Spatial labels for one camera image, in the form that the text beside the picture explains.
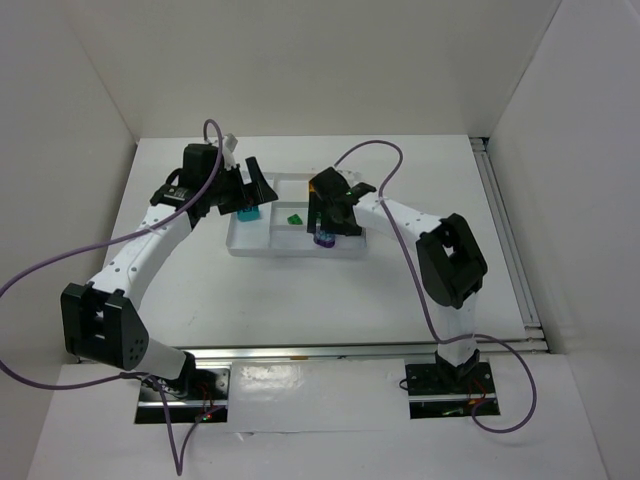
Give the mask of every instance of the metal frame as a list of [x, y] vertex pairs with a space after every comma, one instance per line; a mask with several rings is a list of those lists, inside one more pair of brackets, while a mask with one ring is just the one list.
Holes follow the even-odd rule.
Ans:
[[480, 178], [484, 186], [487, 200], [489, 201], [489, 209], [493, 216], [493, 221], [498, 232], [498, 239], [502, 246], [507, 263], [507, 269], [511, 277], [513, 289], [516, 294], [516, 300], [525, 326], [540, 327], [540, 319], [536, 311], [535, 303], [529, 289], [529, 282], [524, 272], [518, 248], [516, 246], [515, 237], [511, 230], [511, 224], [507, 215], [507, 210], [500, 194], [500, 188], [496, 180], [496, 175], [491, 165], [491, 159], [486, 150], [485, 139], [470, 138], [471, 149], [478, 165]]
[[[508, 341], [518, 352], [544, 353], [549, 347], [540, 327], [525, 327], [527, 338]], [[256, 347], [207, 347], [187, 348], [196, 357], [198, 368], [230, 365], [236, 361], [280, 362], [298, 360], [327, 360], [340, 358], [404, 358], [410, 361], [433, 362], [437, 349], [429, 343], [378, 343], [359, 345], [283, 345]], [[490, 342], [478, 342], [481, 353], [508, 353], [501, 346]]]

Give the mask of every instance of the white wall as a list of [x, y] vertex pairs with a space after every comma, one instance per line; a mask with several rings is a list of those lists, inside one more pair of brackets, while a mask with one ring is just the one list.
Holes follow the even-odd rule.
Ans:
[[488, 135], [559, 0], [64, 0], [140, 137]]
[[[133, 138], [62, 10], [50, 0], [0, 2], [2, 281], [55, 253], [107, 237]], [[59, 295], [103, 252], [34, 274], [0, 302], [0, 357], [55, 382], [64, 344]], [[0, 477], [26, 477], [50, 395], [0, 374]]]
[[640, 471], [640, 0], [564, 0], [489, 153], [612, 480]]

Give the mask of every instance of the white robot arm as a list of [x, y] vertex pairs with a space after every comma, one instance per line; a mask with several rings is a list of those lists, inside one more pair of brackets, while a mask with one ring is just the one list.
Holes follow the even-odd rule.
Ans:
[[[363, 228], [397, 240], [375, 188], [359, 183], [351, 187], [334, 168], [310, 181], [308, 231], [359, 235]], [[475, 306], [487, 264], [466, 220], [453, 214], [441, 218], [419, 212], [388, 198], [389, 209], [405, 244], [418, 255], [429, 311], [441, 320], [443, 338], [473, 335]], [[464, 377], [478, 362], [473, 337], [438, 345], [436, 362], [453, 381]]]
[[[151, 230], [192, 198], [211, 174], [217, 147], [187, 146], [182, 169], [174, 171], [154, 194], [138, 227], [149, 233], [126, 243], [85, 285], [67, 286], [61, 297], [67, 351], [123, 370], [152, 374], [177, 393], [188, 392], [198, 381], [200, 371], [193, 355], [150, 338], [137, 310], [165, 260], [212, 206], [224, 215], [277, 200], [253, 157], [246, 160], [251, 182], [244, 183], [232, 150], [225, 146], [225, 168], [200, 200]], [[373, 187], [361, 183], [351, 188], [333, 168], [316, 175], [310, 185], [309, 218], [313, 221], [308, 222], [308, 230], [316, 227], [319, 214], [320, 228], [330, 233], [359, 235], [363, 228], [369, 228], [396, 238]], [[440, 310], [443, 333], [447, 338], [473, 334], [477, 292], [487, 267], [466, 221], [455, 214], [444, 219], [393, 200], [384, 201], [406, 244], [418, 254], [429, 307]], [[436, 356], [454, 381], [473, 368], [477, 358], [473, 338], [440, 345]]]
[[174, 248], [201, 218], [217, 206], [221, 215], [277, 200], [257, 160], [246, 159], [251, 181], [245, 183], [233, 159], [237, 141], [225, 137], [225, 167], [190, 208], [165, 225], [151, 229], [189, 202], [212, 173], [218, 147], [191, 144], [183, 166], [175, 170], [151, 198], [138, 227], [149, 233], [130, 240], [109, 264], [85, 285], [69, 284], [61, 296], [65, 346], [69, 353], [123, 370], [161, 378], [177, 393], [191, 388], [199, 374], [193, 355], [149, 337], [137, 310], [151, 281]]

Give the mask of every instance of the cable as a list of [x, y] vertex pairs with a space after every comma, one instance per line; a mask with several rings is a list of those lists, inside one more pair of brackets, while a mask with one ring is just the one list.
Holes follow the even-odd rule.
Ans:
[[[207, 127], [209, 125], [212, 125], [215, 128], [216, 133], [218, 135], [218, 144], [222, 145], [222, 131], [220, 130], [220, 126], [214, 120], [208, 119], [208, 120], [206, 120], [204, 122], [205, 132], [206, 132]], [[200, 199], [200, 197], [202, 197], [202, 195], [204, 195], [204, 193], [207, 191], [207, 189], [211, 185], [211, 182], [213, 182], [214, 177], [218, 173], [218, 170], [220, 169], [221, 163], [222, 163], [222, 148], [219, 148], [218, 149], [218, 155], [216, 157], [216, 163], [215, 163], [215, 165], [213, 167], [213, 170], [211, 171], [211, 175], [209, 175], [209, 178], [207, 178], [207, 181], [204, 183], [202, 188], [200, 190], [198, 190], [198, 192], [193, 196], [193, 198], [191, 198], [191, 200], [189, 200], [186, 204], [184, 204], [182, 207], [180, 207], [178, 210], [173, 212], [168, 217], [164, 218], [163, 220], [160, 220], [158, 223], [155, 223], [155, 224], [151, 225], [147, 229], [138, 230], [136, 232], [129, 233], [129, 234], [123, 235], [121, 237], [113, 238], [113, 239], [107, 240], [105, 242], [94, 243], [93, 245], [87, 245], [86, 247], [80, 247], [80, 248], [76, 248], [74, 250], [69, 250], [68, 252], [61, 253], [61, 254], [56, 255], [54, 257], [51, 257], [51, 258], [49, 258], [47, 260], [43, 260], [40, 263], [36, 263], [35, 265], [23, 270], [22, 272], [16, 274], [12, 278], [10, 278], [9, 281], [7, 283], [5, 283], [2, 286], [2, 288], [0, 288], [0, 298], [2, 298], [4, 296], [4, 294], [7, 293], [7, 291], [13, 285], [18, 283], [20, 280], [22, 280], [27, 275], [30, 275], [31, 273], [36, 272], [36, 271], [40, 270], [41, 268], [47, 267], [49, 265], [52, 265], [52, 264], [54, 264], [56, 262], [59, 262], [61, 260], [66, 259], [66, 258], [73, 257], [75, 255], [80, 255], [81, 253], [90, 252], [92, 250], [98, 250], [98, 249], [101, 249], [101, 248], [108, 247], [110, 245], [116, 245], [118, 243], [126, 242], [128, 240], [132, 240], [134, 238], [142, 237], [143, 235], [147, 235], [148, 233], [150, 233], [151, 230], [156, 230], [156, 229], [158, 229], [160, 227], [163, 227], [164, 225], [166, 225], [167, 223], [171, 222], [172, 220], [174, 220], [179, 215], [182, 215], [184, 212], [186, 212], [189, 208], [191, 208]], [[74, 390], [74, 389], [77, 389], [77, 388], [85, 388], [85, 387], [91, 387], [91, 386], [94, 386], [94, 385], [100, 385], [101, 383], [107, 383], [107, 382], [111, 382], [113, 380], [119, 380], [121, 378], [132, 378], [130, 376], [127, 376], [128, 374], [126, 374], [126, 373], [121, 373], [120, 375], [115, 375], [113, 377], [107, 377], [107, 378], [103, 378], [103, 379], [100, 379], [100, 380], [94, 380], [93, 382], [79, 383], [79, 384], [76, 384], [76, 385], [46, 385], [44, 383], [34, 382], [32, 380], [29, 380], [28, 378], [25, 378], [25, 377], [19, 375], [18, 373], [16, 373], [13, 370], [11, 370], [2, 360], [0, 360], [0, 370], [2, 372], [4, 372], [5, 374], [9, 375], [14, 380], [17, 380], [20, 383], [23, 383], [23, 384], [28, 385], [30, 387], [40, 388], [40, 389], [43, 389], [43, 390]]]
[[491, 433], [511, 433], [511, 432], [515, 432], [516, 430], [519, 430], [520, 428], [524, 427], [529, 422], [529, 420], [531, 420], [531, 417], [533, 417], [533, 414], [536, 411], [536, 407], [538, 405], [538, 388], [537, 388], [536, 382], [535, 382], [535, 380], [533, 378], [533, 374], [531, 373], [531, 370], [529, 369], [529, 366], [527, 365], [527, 362], [522, 357], [522, 355], [520, 355], [518, 352], [516, 352], [515, 349], [513, 349], [507, 342], [505, 342], [503, 340], [500, 340], [498, 338], [492, 337], [490, 335], [485, 335], [483, 333], [473, 333], [473, 334], [466, 334], [466, 335], [458, 335], [456, 337], [443, 339], [436, 332], [436, 329], [433, 326], [433, 320], [431, 319], [431, 315], [429, 314], [429, 307], [427, 306], [427, 300], [426, 300], [426, 298], [424, 296], [424, 292], [422, 291], [422, 285], [420, 283], [420, 277], [418, 276], [418, 273], [416, 272], [416, 267], [414, 266], [413, 260], [411, 259], [411, 255], [409, 254], [409, 249], [407, 247], [407, 244], [404, 241], [404, 238], [402, 237], [402, 233], [400, 232], [400, 229], [398, 228], [398, 225], [396, 224], [395, 219], [393, 218], [393, 215], [391, 214], [391, 211], [389, 210], [389, 207], [387, 207], [386, 202], [384, 200], [384, 189], [385, 189], [385, 187], [387, 186], [389, 181], [391, 181], [391, 179], [396, 174], [396, 172], [400, 169], [400, 167], [402, 166], [402, 162], [404, 161], [404, 154], [403, 154], [402, 150], [400, 149], [400, 147], [398, 147], [398, 145], [396, 145], [395, 143], [388, 142], [386, 140], [367, 140], [367, 141], [359, 143], [358, 145], [356, 145], [356, 146], [350, 148], [349, 150], [347, 150], [335, 162], [335, 164], [333, 166], [337, 167], [338, 165], [340, 165], [345, 160], [345, 158], [347, 158], [354, 151], [356, 151], [356, 150], [358, 150], [358, 149], [360, 149], [362, 147], [365, 147], [367, 145], [374, 145], [374, 144], [386, 145], [388, 147], [393, 148], [396, 152], [398, 152], [398, 163], [396, 164], [396, 166], [393, 168], [393, 170], [391, 170], [391, 172], [385, 177], [385, 179], [380, 184], [380, 189], [378, 190], [378, 198], [380, 199], [380, 205], [382, 206], [382, 209], [384, 210], [385, 215], [389, 219], [389, 223], [391, 224], [391, 228], [393, 229], [393, 233], [395, 234], [395, 236], [396, 236], [396, 238], [398, 240], [398, 243], [400, 244], [400, 249], [402, 250], [402, 253], [404, 255], [405, 261], [407, 262], [407, 266], [409, 267], [409, 272], [411, 273], [411, 278], [413, 279], [413, 284], [416, 287], [416, 291], [418, 293], [418, 298], [420, 299], [420, 305], [422, 306], [422, 312], [423, 312], [424, 318], [425, 318], [425, 320], [427, 322], [427, 327], [429, 328], [429, 332], [433, 336], [433, 339], [436, 341], [436, 343], [439, 343], [441, 345], [448, 345], [448, 344], [451, 344], [451, 343], [454, 343], [454, 342], [459, 342], [460, 340], [467, 340], [467, 339], [470, 339], [470, 338], [483, 338], [485, 340], [489, 340], [490, 342], [495, 342], [498, 345], [506, 348], [509, 352], [511, 352], [518, 359], [518, 361], [522, 365], [522, 368], [524, 368], [524, 371], [527, 374], [527, 378], [529, 379], [529, 382], [531, 384], [531, 393], [532, 393], [531, 407], [529, 408], [529, 412], [524, 417], [524, 419], [521, 422], [519, 422], [518, 424], [516, 424], [516, 425], [514, 425], [512, 427], [509, 427], [509, 428], [497, 429], [497, 428], [488, 427], [488, 426], [483, 425], [482, 423], [480, 423], [480, 421], [478, 420], [478, 418], [476, 416], [476, 412], [478, 410], [478, 407], [483, 405], [487, 400], [485, 400], [485, 402], [477, 403], [473, 407], [473, 409], [471, 410], [471, 418], [476, 423], [476, 425], [478, 425], [478, 427], [480, 427], [482, 430], [485, 430], [485, 431], [491, 432]]
[[[200, 197], [202, 197], [202, 195], [204, 195], [204, 193], [207, 191], [207, 189], [209, 188], [209, 186], [213, 182], [213, 179], [215, 178], [216, 174], [218, 173], [218, 170], [220, 169], [220, 166], [222, 165], [222, 141], [223, 141], [222, 131], [220, 129], [220, 126], [214, 120], [212, 120], [212, 119], [206, 120], [204, 122], [204, 127], [203, 127], [204, 128], [204, 140], [209, 144], [211, 143], [209, 141], [209, 137], [207, 135], [207, 129], [208, 129], [209, 125], [213, 126], [213, 128], [216, 131], [216, 135], [218, 137], [218, 145], [219, 145], [218, 155], [216, 156], [216, 162], [215, 162], [215, 165], [213, 166], [213, 169], [211, 170], [211, 174], [209, 175], [209, 178], [207, 178], [207, 181], [204, 183], [204, 185], [202, 185], [202, 188], [200, 188], [200, 190], [198, 190], [198, 192], [193, 196], [193, 198], [191, 198], [191, 200], [189, 200], [187, 203], [185, 203], [182, 207], [177, 209], [174, 213], [172, 213], [168, 217], [166, 217], [163, 220], [160, 220], [159, 222], [151, 225], [147, 229], [138, 230], [136, 232], [129, 233], [129, 234], [123, 235], [121, 237], [113, 238], [113, 239], [107, 240], [105, 242], [94, 243], [93, 245], [88, 245], [86, 247], [76, 248], [74, 250], [70, 250], [68, 252], [61, 253], [59, 255], [51, 257], [51, 258], [49, 258], [47, 260], [43, 260], [42, 262], [36, 263], [35, 265], [23, 270], [22, 272], [16, 274], [12, 278], [10, 278], [9, 281], [7, 281], [2, 286], [2, 288], [0, 288], [0, 298], [2, 298], [4, 296], [4, 294], [7, 293], [7, 291], [13, 285], [18, 283], [20, 280], [22, 280], [27, 275], [30, 275], [31, 273], [36, 272], [36, 271], [40, 270], [41, 268], [44, 268], [44, 267], [49, 266], [49, 265], [52, 265], [52, 264], [54, 264], [56, 262], [59, 262], [59, 261], [64, 260], [64, 259], [67, 259], [69, 257], [73, 257], [75, 255], [80, 255], [81, 253], [90, 252], [92, 250], [98, 250], [98, 249], [101, 249], [101, 248], [108, 247], [110, 245], [116, 245], [118, 243], [126, 242], [128, 240], [132, 240], [134, 238], [138, 238], [138, 237], [141, 237], [143, 235], [147, 235], [152, 230], [156, 230], [156, 229], [158, 229], [160, 227], [163, 227], [167, 223], [169, 223], [172, 220], [174, 220], [175, 218], [177, 218], [179, 215], [182, 215], [189, 208], [191, 208], [200, 199]], [[8, 375], [9, 377], [13, 378], [14, 380], [16, 380], [16, 381], [18, 381], [18, 382], [20, 382], [20, 383], [22, 383], [24, 385], [27, 385], [27, 386], [33, 387], [33, 388], [39, 388], [39, 389], [42, 389], [42, 390], [77, 390], [77, 389], [80, 389], [80, 388], [93, 387], [95, 385], [101, 385], [103, 383], [113, 382], [115, 380], [121, 380], [121, 379], [138, 379], [138, 380], [142, 381], [143, 380], [142, 377], [147, 375], [146, 373], [143, 373], [143, 372], [121, 372], [118, 375], [113, 375], [111, 377], [105, 377], [105, 378], [101, 378], [101, 379], [98, 379], [98, 380], [93, 380], [93, 381], [90, 381], [90, 382], [76, 383], [76, 384], [71, 384], [71, 385], [48, 385], [48, 384], [45, 384], [45, 383], [35, 382], [35, 381], [30, 380], [30, 379], [28, 379], [26, 377], [23, 377], [22, 375], [18, 374], [17, 372], [14, 372], [13, 370], [11, 370], [11, 368], [9, 368], [9, 366], [6, 363], [4, 363], [2, 360], [0, 360], [0, 371], [2, 371], [3, 373]], [[160, 393], [160, 397], [162, 398], [162, 408], [164, 409], [165, 419], [167, 421], [167, 430], [169, 432], [169, 443], [170, 443], [170, 446], [171, 446], [171, 451], [173, 453], [173, 459], [174, 459], [175, 466], [176, 466], [176, 473], [178, 475], [182, 475], [183, 461], [184, 461], [184, 451], [185, 451], [185, 448], [187, 446], [187, 441], [189, 440], [189, 437], [193, 433], [195, 427], [197, 427], [198, 424], [200, 423], [200, 421], [202, 421], [203, 417], [201, 417], [199, 420], [196, 419], [196, 423], [194, 423], [193, 426], [187, 432], [187, 435], [186, 435], [186, 437], [185, 437], [185, 439], [183, 441], [183, 444], [182, 444], [182, 450], [180, 452], [180, 457], [178, 458], [178, 455], [177, 455], [177, 452], [176, 452], [175, 440], [174, 440], [174, 437], [173, 437], [173, 428], [171, 426], [171, 416], [169, 414], [169, 404], [167, 403], [167, 397], [165, 395], [164, 389], [162, 388], [162, 386], [160, 385], [160, 383], [158, 382], [158, 380], [155, 377], [153, 377], [152, 375], [147, 375], [147, 377], [154, 384], [154, 386], [156, 387], [156, 389]], [[220, 407], [215, 407], [215, 408], [211, 409], [207, 414], [215, 411], [217, 408], [220, 408]]]
[[167, 397], [164, 393], [164, 389], [160, 386], [160, 383], [154, 377], [151, 377], [151, 381], [153, 382], [156, 390], [158, 390], [158, 393], [160, 393], [160, 398], [162, 399], [162, 409], [164, 411], [164, 419], [167, 424], [167, 434], [169, 436], [169, 445], [171, 447], [171, 455], [173, 456], [173, 463], [175, 464], [175, 467], [176, 467], [176, 473], [178, 474], [178, 476], [181, 476], [182, 470], [184, 468], [184, 452], [187, 448], [187, 442], [189, 441], [189, 438], [191, 438], [191, 434], [194, 432], [196, 427], [200, 424], [200, 422], [202, 422], [202, 420], [207, 415], [211, 415], [213, 412], [215, 412], [216, 410], [219, 410], [222, 407], [218, 406], [218, 407], [210, 408], [204, 414], [196, 417], [194, 424], [191, 425], [191, 427], [187, 431], [187, 434], [184, 437], [184, 440], [182, 441], [182, 447], [180, 448], [180, 456], [178, 456], [176, 440], [173, 435], [173, 428], [171, 426], [171, 412], [169, 411], [169, 404], [167, 403]]

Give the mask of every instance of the green block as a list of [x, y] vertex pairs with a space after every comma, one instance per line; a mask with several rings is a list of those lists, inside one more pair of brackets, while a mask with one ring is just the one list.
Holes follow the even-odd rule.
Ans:
[[287, 218], [287, 222], [289, 222], [289, 225], [302, 225], [302, 219], [297, 213]]

